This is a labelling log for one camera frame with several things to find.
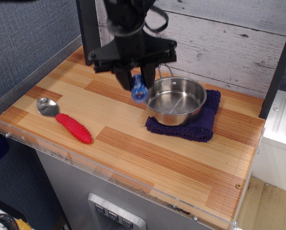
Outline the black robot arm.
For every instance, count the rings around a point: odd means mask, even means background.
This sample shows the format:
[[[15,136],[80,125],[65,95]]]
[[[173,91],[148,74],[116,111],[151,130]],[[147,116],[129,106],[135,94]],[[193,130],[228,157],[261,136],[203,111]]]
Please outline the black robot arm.
[[[159,64],[177,60],[175,40],[157,38],[144,31],[149,10],[159,13],[165,20],[168,15],[154,5],[153,0],[106,0],[107,26],[114,39],[107,45],[88,54],[95,72],[111,71],[120,85],[132,88],[131,70],[140,67],[147,88],[155,81]]]

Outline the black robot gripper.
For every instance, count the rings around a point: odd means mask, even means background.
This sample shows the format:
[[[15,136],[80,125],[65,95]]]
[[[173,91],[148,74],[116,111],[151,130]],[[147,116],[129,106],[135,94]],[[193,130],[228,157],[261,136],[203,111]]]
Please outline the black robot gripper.
[[[109,44],[88,54],[95,72],[111,71],[123,89],[131,91],[131,70],[140,67],[146,87],[154,85],[155,67],[177,61],[175,40],[158,38],[144,30],[127,37],[114,37]]]

